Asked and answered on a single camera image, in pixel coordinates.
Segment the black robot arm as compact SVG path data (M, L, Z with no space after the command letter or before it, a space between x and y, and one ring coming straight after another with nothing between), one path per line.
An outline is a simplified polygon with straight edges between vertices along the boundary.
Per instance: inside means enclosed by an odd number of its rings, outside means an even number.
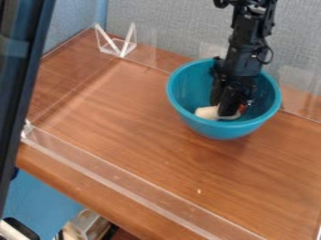
M266 37L274 27L277 0L213 0L213 4L217 8L233 6L230 45L226 57L213 58L210 90L210 105L218 116L232 118L242 105L252 104L254 80L272 62Z

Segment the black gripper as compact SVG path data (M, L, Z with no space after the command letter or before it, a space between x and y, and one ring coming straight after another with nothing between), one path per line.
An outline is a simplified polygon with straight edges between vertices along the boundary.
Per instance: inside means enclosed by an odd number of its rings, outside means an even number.
M261 37L253 40L230 37L229 43L226 58L214 57L212 67L210 105L217 106L220 103L221 116L234 115L248 100L246 91L240 87L228 86L228 83L254 77L261 71L268 55L268 47Z

